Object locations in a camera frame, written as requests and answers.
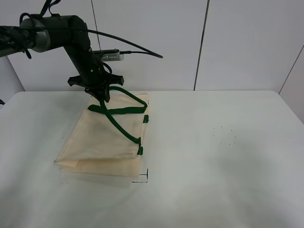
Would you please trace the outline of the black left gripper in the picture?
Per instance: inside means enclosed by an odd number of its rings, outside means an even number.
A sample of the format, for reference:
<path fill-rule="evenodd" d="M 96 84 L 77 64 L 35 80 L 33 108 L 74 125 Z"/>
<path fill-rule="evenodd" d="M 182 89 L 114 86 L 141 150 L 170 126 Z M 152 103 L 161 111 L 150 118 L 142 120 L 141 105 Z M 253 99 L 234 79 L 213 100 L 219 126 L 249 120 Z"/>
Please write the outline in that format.
<path fill-rule="evenodd" d="M 80 86 L 85 88 L 85 92 L 93 96 L 96 100 L 109 102 L 109 85 L 123 85 L 123 76 L 107 72 L 104 66 L 94 66 L 92 69 L 78 71 L 79 75 L 70 77 L 67 83 L 70 86 Z"/>

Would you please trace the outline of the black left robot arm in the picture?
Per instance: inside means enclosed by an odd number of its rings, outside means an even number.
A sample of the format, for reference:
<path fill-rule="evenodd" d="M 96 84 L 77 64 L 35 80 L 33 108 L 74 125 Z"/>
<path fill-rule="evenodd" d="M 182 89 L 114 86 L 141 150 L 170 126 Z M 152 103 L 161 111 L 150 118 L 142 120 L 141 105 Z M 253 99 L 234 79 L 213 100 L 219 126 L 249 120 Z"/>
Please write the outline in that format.
<path fill-rule="evenodd" d="M 109 102 L 110 85 L 123 85 L 124 78 L 112 73 L 102 61 L 104 55 L 116 50 L 93 51 L 86 23 L 78 16 L 28 15 L 20 26 L 1 26 L 1 57 L 23 52 L 31 58 L 30 50 L 38 53 L 64 48 L 79 75 L 70 77 L 68 84 L 83 87 L 98 101 Z"/>

